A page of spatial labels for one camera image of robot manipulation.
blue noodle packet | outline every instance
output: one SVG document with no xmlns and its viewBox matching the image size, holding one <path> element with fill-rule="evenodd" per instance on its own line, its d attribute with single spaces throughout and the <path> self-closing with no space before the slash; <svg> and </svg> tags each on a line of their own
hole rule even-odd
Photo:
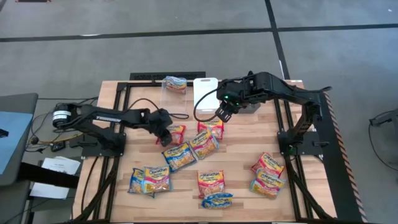
<svg viewBox="0 0 398 224">
<path fill-rule="evenodd" d="M 130 178 L 130 187 L 127 192 L 132 193 L 132 194 L 143 194 L 144 193 L 144 191 L 142 190 L 142 182 L 143 181 L 144 181 L 144 171 L 137 169 L 137 168 L 132 168 L 132 174 L 131 174 L 131 178 Z M 155 198 L 154 192 L 148 193 L 146 195 Z"/>
<path fill-rule="evenodd" d="M 208 195 L 202 201 L 201 205 L 207 209 L 223 209 L 232 205 L 232 194 L 230 193 L 215 193 Z"/>
</svg>

white paper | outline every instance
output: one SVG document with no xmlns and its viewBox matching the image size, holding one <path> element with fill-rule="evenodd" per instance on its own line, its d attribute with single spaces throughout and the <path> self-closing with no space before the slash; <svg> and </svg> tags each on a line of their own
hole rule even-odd
<svg viewBox="0 0 398 224">
<path fill-rule="evenodd" d="M 45 158 L 42 167 L 66 174 L 75 175 L 80 166 L 79 161 L 74 161 L 65 157 Z M 56 187 L 50 184 L 35 183 L 30 196 L 46 198 L 66 198 L 69 189 L 66 187 Z"/>
</svg>

paper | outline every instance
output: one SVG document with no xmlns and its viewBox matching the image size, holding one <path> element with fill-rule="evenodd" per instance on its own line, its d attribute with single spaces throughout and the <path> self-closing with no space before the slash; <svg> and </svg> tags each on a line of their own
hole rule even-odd
<svg viewBox="0 0 398 224">
<path fill-rule="evenodd" d="M 66 174 L 75 175 L 80 162 L 57 156 L 56 158 L 45 158 L 42 167 Z M 56 187 L 50 184 L 35 183 L 30 196 L 65 199 L 69 189 L 66 187 Z"/>
<path fill-rule="evenodd" d="M 0 128 L 8 131 L 7 137 L 0 138 L 0 175 L 7 167 L 32 117 L 32 114 L 27 113 L 0 111 Z"/>
</svg>

clear plastic container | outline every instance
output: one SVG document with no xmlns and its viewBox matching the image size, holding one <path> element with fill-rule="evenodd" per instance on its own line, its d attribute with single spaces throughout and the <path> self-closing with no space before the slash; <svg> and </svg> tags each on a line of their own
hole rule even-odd
<svg viewBox="0 0 398 224">
<path fill-rule="evenodd" d="M 160 100 L 160 107 L 166 109 L 169 113 L 187 113 L 187 80 L 184 79 L 185 91 L 181 92 L 167 88 L 166 80 L 168 78 L 170 77 L 166 77 L 162 80 L 162 98 Z"/>
</svg>

yellow noodle packet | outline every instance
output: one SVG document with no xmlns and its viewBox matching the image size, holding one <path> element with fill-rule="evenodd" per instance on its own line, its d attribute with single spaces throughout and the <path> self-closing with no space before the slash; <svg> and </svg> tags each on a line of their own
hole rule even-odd
<svg viewBox="0 0 398 224">
<path fill-rule="evenodd" d="M 223 138 L 224 122 L 219 118 L 207 122 L 198 122 L 198 133 L 210 129 L 211 133 L 219 140 Z"/>
<path fill-rule="evenodd" d="M 175 172 L 180 168 L 196 162 L 189 145 L 184 143 L 162 152 L 166 162 L 170 165 L 170 171 Z"/>
<path fill-rule="evenodd" d="M 269 199 L 275 199 L 286 180 L 271 176 L 265 169 L 258 169 L 256 178 L 251 182 L 250 190 Z"/>
<path fill-rule="evenodd" d="M 198 172 L 199 198 L 225 191 L 224 172 Z"/>
<path fill-rule="evenodd" d="M 260 159 L 251 167 L 251 170 L 256 173 L 258 169 L 264 169 L 267 174 L 274 177 L 280 177 L 285 166 L 280 165 L 272 156 L 265 152 Z"/>
<path fill-rule="evenodd" d="M 204 159 L 218 150 L 218 142 L 209 129 L 199 133 L 189 142 L 189 145 L 199 159 Z"/>
<path fill-rule="evenodd" d="M 142 189 L 144 193 L 173 190 L 170 181 L 170 166 L 145 167 Z"/>
</svg>

